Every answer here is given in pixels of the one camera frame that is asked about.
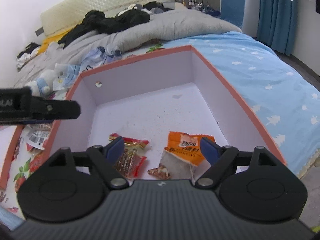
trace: snack wrapper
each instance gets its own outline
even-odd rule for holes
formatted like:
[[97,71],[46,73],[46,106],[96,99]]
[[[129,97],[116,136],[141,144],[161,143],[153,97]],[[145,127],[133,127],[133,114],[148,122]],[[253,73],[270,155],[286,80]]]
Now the snack wrapper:
[[182,132],[169,132],[168,145],[164,148],[158,168],[148,170],[157,179],[191,179],[198,165],[205,159],[200,151],[200,140],[213,136],[188,135]]
[[[112,133],[109,136],[109,141],[113,141],[119,137],[117,133]],[[139,169],[147,157],[145,147],[149,144],[148,140],[137,140],[133,138],[124,139],[124,153],[120,156],[115,164],[115,168],[127,179],[138,177]]]

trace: plastic bag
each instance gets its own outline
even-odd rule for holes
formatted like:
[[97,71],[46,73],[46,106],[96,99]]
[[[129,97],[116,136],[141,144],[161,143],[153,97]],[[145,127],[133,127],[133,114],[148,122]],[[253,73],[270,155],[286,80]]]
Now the plastic bag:
[[68,65],[67,75],[63,79],[62,85],[65,88],[69,88],[76,81],[77,76],[79,75],[80,66],[78,65]]
[[96,47],[81,60],[80,73],[119,59],[122,59],[122,56],[117,46],[108,44],[106,49],[102,46]]
[[157,179],[191,179],[197,166],[205,159],[200,151],[200,140],[208,135],[188,135],[182,132],[169,132],[168,145],[164,148],[158,168],[148,170]]
[[[109,141],[119,137],[117,133],[110,134]],[[137,140],[124,137],[124,153],[115,164],[115,168],[127,179],[138,177],[139,169],[147,157],[145,147],[149,144],[148,140]]]

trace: blue chair back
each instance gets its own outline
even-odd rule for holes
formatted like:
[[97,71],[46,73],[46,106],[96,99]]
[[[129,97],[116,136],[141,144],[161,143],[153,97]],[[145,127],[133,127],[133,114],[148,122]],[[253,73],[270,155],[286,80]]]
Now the blue chair back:
[[220,19],[242,28],[245,0],[221,0]]

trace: light blue bedsheet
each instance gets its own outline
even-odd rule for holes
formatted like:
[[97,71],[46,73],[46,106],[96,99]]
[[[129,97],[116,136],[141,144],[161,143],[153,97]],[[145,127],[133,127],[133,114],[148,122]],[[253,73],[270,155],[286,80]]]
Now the light blue bedsheet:
[[320,92],[267,46],[238,32],[188,37],[252,107],[298,175],[320,148]]

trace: blue curtain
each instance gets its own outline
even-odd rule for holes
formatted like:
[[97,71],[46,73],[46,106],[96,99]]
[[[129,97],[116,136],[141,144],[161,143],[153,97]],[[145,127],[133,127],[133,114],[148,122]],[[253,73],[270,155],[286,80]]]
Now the blue curtain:
[[290,55],[295,41],[298,0],[260,0],[257,40]]

